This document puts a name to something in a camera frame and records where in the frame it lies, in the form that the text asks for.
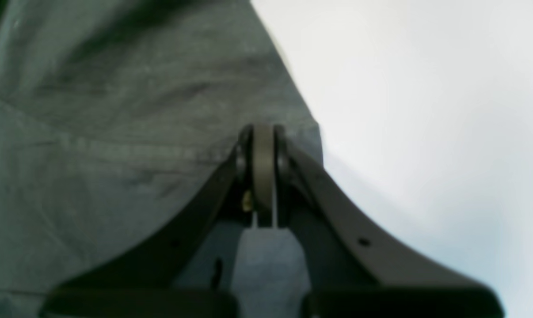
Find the gray fabric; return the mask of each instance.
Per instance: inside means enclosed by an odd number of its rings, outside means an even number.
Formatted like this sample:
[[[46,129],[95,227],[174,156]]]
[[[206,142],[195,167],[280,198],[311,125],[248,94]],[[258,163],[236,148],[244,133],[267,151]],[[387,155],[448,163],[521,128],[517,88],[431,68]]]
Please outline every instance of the gray fabric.
[[[257,121],[286,125],[322,163],[317,123],[246,1],[11,0],[0,21],[0,318],[35,317],[51,288],[154,233]],[[295,316],[308,282],[287,279],[304,272],[291,240],[244,234],[243,246],[259,245],[237,256],[232,289],[254,297],[244,308]],[[249,277],[269,282],[274,315]]]

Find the gray cloth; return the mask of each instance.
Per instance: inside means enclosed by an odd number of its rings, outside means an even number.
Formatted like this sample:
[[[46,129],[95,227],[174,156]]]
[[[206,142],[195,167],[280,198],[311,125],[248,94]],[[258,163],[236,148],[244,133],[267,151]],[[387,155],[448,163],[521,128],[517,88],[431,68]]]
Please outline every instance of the gray cloth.
[[[154,233],[257,121],[322,163],[318,125],[247,1],[10,0],[0,318],[36,317],[51,288]],[[243,316],[296,316],[303,255],[265,233],[244,233],[232,291]]]

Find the white background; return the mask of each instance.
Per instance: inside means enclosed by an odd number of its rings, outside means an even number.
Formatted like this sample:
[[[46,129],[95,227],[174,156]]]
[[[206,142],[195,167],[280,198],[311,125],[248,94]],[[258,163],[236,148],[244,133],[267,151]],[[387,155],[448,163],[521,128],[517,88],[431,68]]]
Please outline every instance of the white background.
[[[533,318],[533,1],[253,3],[343,191]]]

